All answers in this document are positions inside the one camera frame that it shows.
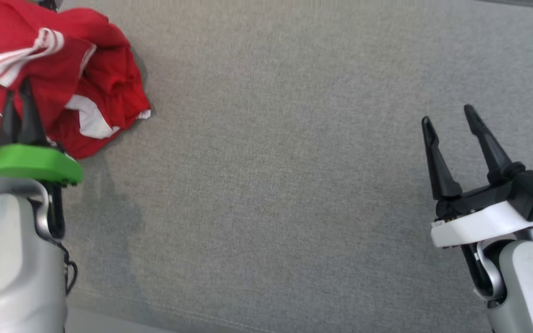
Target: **black cable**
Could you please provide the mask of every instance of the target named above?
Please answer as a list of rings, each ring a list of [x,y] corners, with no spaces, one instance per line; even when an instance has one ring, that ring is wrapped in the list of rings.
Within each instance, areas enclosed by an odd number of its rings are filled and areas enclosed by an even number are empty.
[[[59,249],[63,251],[63,261],[65,261],[65,266],[66,266],[65,267],[65,295],[67,296],[69,295],[71,290],[74,288],[75,282],[78,279],[78,265],[74,261],[71,261],[71,259],[69,258],[69,251],[67,250],[67,248],[63,246],[63,244],[61,244],[60,242],[56,244],[59,247]],[[68,279],[69,266],[74,271],[74,274],[73,274],[74,276],[71,278],[71,280]]]

